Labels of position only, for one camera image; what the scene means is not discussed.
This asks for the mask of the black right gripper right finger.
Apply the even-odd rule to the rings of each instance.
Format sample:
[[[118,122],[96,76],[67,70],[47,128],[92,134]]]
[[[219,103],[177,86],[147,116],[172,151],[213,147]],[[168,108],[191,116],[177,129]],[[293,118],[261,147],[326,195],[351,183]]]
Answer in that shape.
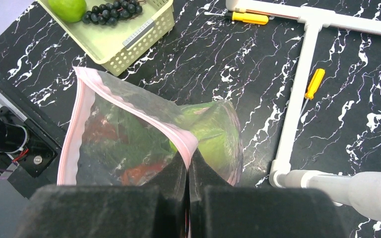
[[[330,198],[298,188],[234,187],[199,151],[189,166],[191,238],[343,238]]]

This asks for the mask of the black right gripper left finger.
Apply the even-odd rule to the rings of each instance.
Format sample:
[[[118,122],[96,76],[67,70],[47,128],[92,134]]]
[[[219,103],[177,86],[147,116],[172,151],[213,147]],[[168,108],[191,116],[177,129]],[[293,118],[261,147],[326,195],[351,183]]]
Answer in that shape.
[[[184,238],[187,169],[180,156],[141,186],[47,185],[31,197],[17,238]]]

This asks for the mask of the pale green cabbage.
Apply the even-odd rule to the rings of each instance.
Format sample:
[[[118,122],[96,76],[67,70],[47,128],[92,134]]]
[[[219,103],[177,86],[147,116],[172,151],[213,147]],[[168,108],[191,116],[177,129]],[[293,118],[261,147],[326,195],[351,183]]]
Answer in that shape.
[[[231,185],[240,181],[243,152],[240,121],[229,100],[179,106],[175,122],[198,140],[205,162]]]

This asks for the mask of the clear zip top bag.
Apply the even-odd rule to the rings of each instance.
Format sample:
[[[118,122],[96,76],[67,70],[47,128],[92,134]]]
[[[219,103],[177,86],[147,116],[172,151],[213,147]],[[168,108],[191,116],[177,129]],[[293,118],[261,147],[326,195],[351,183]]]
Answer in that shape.
[[[240,122],[228,100],[177,105],[141,87],[75,67],[77,91],[64,139],[59,185],[143,185],[179,154],[194,152],[236,185],[243,170]]]

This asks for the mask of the red apple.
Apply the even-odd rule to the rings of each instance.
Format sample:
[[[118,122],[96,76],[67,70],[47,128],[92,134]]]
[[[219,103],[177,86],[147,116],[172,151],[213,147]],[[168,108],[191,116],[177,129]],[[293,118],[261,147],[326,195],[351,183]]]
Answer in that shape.
[[[103,140],[124,142],[124,136],[119,135],[119,127],[109,123],[102,115],[87,121],[83,138],[88,143],[99,143]]]

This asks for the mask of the dark grape bunch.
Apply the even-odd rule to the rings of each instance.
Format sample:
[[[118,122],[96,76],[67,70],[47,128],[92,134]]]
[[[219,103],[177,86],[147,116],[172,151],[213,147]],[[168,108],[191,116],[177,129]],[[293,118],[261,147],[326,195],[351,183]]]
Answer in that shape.
[[[84,24],[115,26],[118,21],[141,15],[146,3],[146,0],[115,0],[113,3],[95,5],[83,14],[81,21]]]

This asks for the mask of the green apple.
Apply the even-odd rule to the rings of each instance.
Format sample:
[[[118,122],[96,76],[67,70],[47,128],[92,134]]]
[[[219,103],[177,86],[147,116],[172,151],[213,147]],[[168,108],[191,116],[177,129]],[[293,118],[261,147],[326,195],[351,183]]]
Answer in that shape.
[[[56,16],[68,23],[80,21],[87,11],[85,0],[49,0],[48,4]]]

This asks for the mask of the green leafy vegetable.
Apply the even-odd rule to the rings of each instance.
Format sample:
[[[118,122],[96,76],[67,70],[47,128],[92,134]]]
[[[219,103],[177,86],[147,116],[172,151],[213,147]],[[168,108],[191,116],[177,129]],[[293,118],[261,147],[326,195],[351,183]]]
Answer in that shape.
[[[137,116],[100,97],[91,107],[88,120],[97,115],[104,116],[109,123],[118,126],[124,142],[103,140],[88,143],[82,136],[77,184],[122,185],[120,176],[125,170],[159,162],[166,166],[174,157],[169,139]]]

